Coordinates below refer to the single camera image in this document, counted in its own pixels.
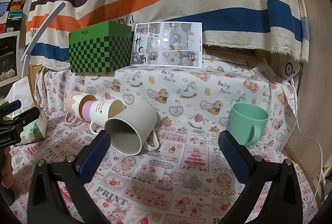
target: white mug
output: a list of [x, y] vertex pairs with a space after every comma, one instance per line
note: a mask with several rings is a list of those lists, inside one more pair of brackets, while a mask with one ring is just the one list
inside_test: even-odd
[[95, 125], [101, 127], [105, 126], [106, 121], [116, 116], [118, 113], [122, 112], [125, 109], [122, 101], [119, 99], [106, 99], [106, 100], [97, 100], [94, 101], [90, 107], [90, 131], [93, 134], [98, 134], [94, 132]]
[[[118, 115], [105, 123], [105, 130], [111, 136], [111, 146], [126, 155], [136, 155], [142, 147], [148, 151], [156, 151], [159, 141], [154, 131], [157, 123], [157, 112], [147, 102], [137, 102], [128, 106]], [[153, 132], [154, 146], [150, 146], [146, 139]]]
[[[65, 122], [67, 125], [73, 127], [76, 126], [79, 120], [85, 121], [82, 116], [82, 108], [85, 102], [89, 100], [97, 100], [95, 96], [88, 93], [72, 91], [67, 93], [64, 107], [67, 111]], [[69, 118], [74, 116], [74, 120], [69, 121]]]

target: checkered pattern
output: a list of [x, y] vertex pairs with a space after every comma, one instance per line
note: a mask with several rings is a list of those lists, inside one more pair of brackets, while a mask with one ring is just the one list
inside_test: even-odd
[[130, 37], [106, 36], [69, 44], [72, 72], [111, 72], [130, 65]]

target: photo collage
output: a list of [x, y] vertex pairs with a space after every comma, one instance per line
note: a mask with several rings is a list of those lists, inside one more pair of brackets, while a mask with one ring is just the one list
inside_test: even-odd
[[202, 24], [136, 24], [132, 65], [202, 67]]

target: mug handle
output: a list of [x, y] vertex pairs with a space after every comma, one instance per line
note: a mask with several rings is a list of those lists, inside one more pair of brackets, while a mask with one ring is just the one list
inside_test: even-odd
[[90, 131], [91, 131], [93, 134], [98, 135], [97, 132], [94, 132], [94, 131], [93, 131], [93, 129], [95, 129], [95, 126], [96, 126], [96, 124], [92, 121], [92, 122], [90, 123]]
[[254, 128], [254, 136], [250, 141], [248, 141], [244, 145], [249, 145], [249, 146], [256, 145], [259, 141], [259, 138], [261, 136], [261, 128], [259, 126], [252, 126], [251, 128]]
[[70, 118], [71, 114], [70, 113], [66, 113], [66, 117], [65, 117], [65, 122], [67, 125], [69, 125], [70, 127], [74, 127], [77, 125], [78, 121], [80, 121], [80, 119], [76, 116], [75, 119], [71, 122], [69, 122], [69, 118]]
[[156, 135], [156, 132], [154, 131], [154, 128], [153, 128], [153, 143], [154, 143], [154, 146], [151, 146], [150, 144], [148, 144], [146, 141], [145, 143], [143, 144], [143, 147], [150, 151], [150, 152], [154, 152], [156, 151], [158, 148], [159, 148], [159, 141], [158, 141], [158, 138], [157, 138], [157, 135]]

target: green cup handle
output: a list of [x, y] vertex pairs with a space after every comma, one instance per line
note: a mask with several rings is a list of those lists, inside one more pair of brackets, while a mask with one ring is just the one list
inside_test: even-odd
[[259, 138], [261, 136], [261, 129], [259, 126], [252, 126], [251, 128], [254, 128], [254, 136], [252, 137], [251, 141], [248, 141], [244, 145], [253, 146], [256, 145], [259, 141]]

